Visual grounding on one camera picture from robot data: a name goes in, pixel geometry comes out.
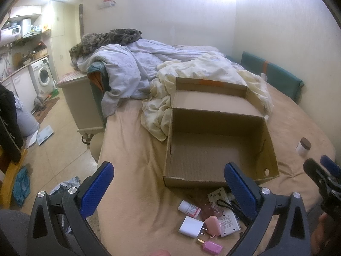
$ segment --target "metal screw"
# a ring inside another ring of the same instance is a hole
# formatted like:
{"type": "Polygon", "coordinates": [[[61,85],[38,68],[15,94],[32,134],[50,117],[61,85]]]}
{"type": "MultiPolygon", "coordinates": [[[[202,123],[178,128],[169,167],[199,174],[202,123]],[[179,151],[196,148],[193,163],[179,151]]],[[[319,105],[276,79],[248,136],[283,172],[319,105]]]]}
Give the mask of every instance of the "metal screw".
{"type": "Polygon", "coordinates": [[[268,188],[262,188],[262,193],[265,195],[269,195],[270,194],[270,190],[268,188]]]}
{"type": "Polygon", "coordinates": [[[75,193],[77,191],[77,188],[75,188],[75,187],[72,187],[72,188],[69,188],[68,189],[68,193],[69,194],[73,194],[73,193],[75,193]]]}
{"type": "Polygon", "coordinates": [[[301,198],[301,195],[298,192],[294,192],[293,196],[296,197],[296,198],[301,198]]]}
{"type": "Polygon", "coordinates": [[[45,191],[40,191],[37,194],[38,197],[43,197],[44,195],[45,195],[45,191]]]}

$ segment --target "cardboard box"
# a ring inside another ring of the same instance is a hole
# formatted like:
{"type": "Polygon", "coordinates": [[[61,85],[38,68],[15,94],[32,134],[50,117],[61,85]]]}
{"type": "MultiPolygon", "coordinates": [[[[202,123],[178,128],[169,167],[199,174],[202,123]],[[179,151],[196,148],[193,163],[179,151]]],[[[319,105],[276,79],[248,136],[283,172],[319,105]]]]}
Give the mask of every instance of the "cardboard box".
{"type": "Polygon", "coordinates": [[[248,87],[176,78],[170,100],[165,186],[226,186],[229,162],[258,184],[279,176],[264,106],[248,87]]]}
{"type": "Polygon", "coordinates": [[[34,58],[36,60],[36,59],[39,59],[39,58],[46,56],[46,55],[48,55],[47,48],[40,50],[37,53],[35,53],[34,58]]]}

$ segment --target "round stool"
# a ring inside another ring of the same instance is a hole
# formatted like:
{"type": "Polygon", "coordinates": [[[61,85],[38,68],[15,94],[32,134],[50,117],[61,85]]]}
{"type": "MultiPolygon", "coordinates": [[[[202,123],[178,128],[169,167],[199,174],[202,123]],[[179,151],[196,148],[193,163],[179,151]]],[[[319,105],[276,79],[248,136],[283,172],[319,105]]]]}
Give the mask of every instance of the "round stool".
{"type": "Polygon", "coordinates": [[[97,133],[90,140],[91,156],[98,162],[103,144],[104,133],[97,133]]]}

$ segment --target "blanket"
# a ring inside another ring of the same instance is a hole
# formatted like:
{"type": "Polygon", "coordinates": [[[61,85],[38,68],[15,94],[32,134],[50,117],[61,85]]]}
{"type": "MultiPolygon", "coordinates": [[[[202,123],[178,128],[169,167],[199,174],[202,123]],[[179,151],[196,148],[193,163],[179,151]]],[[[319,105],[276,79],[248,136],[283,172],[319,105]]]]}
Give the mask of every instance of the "blanket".
{"type": "Polygon", "coordinates": [[[157,68],[159,71],[151,82],[149,99],[142,103],[141,124],[160,141],[164,141],[168,135],[171,116],[170,94],[176,77],[216,80],[248,86],[260,98],[266,113],[272,111],[273,104],[265,81],[216,52],[208,52],[188,62],[167,61],[157,68]]]}
{"type": "MultiPolygon", "coordinates": [[[[103,115],[108,117],[125,99],[149,97],[150,82],[156,78],[158,65],[171,60],[191,61],[208,52],[182,50],[142,38],[127,46],[109,44],[100,47],[89,57],[78,60],[78,68],[86,73],[93,62],[104,63],[111,91],[105,92],[101,104],[103,115]]],[[[219,52],[212,53],[213,56],[223,57],[219,52]]]]}
{"type": "Polygon", "coordinates": [[[141,32],[135,29],[115,29],[108,33],[91,33],[82,37],[81,43],[70,50],[72,64],[77,68],[78,59],[95,52],[101,46],[108,44],[127,45],[141,38],[141,32]]]}

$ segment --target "beige bed sheet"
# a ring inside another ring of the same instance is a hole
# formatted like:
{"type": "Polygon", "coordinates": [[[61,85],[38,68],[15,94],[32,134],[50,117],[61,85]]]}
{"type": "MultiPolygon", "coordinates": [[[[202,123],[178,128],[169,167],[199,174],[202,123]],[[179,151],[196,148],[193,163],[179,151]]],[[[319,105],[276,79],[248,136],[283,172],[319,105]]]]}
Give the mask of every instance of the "beige bed sheet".
{"type": "MultiPolygon", "coordinates": [[[[295,152],[296,145],[301,137],[309,139],[309,156],[316,161],[323,154],[335,159],[335,149],[298,105],[272,86],[268,88],[275,105],[268,127],[280,176],[262,186],[281,195],[298,191],[308,210],[318,200],[318,188],[304,173],[304,159],[295,152]]],[[[166,142],[159,142],[141,126],[141,108],[142,101],[128,100],[107,120],[99,162],[111,162],[115,176],[98,206],[102,243],[114,256],[148,256],[158,249],[172,256],[207,255],[195,239],[178,233],[185,215],[177,207],[188,190],[164,186],[166,142]]],[[[273,218],[259,252],[265,249],[275,224],[273,218]]],[[[239,233],[234,233],[214,241],[224,247],[220,255],[226,255],[238,239],[239,233]]]]}

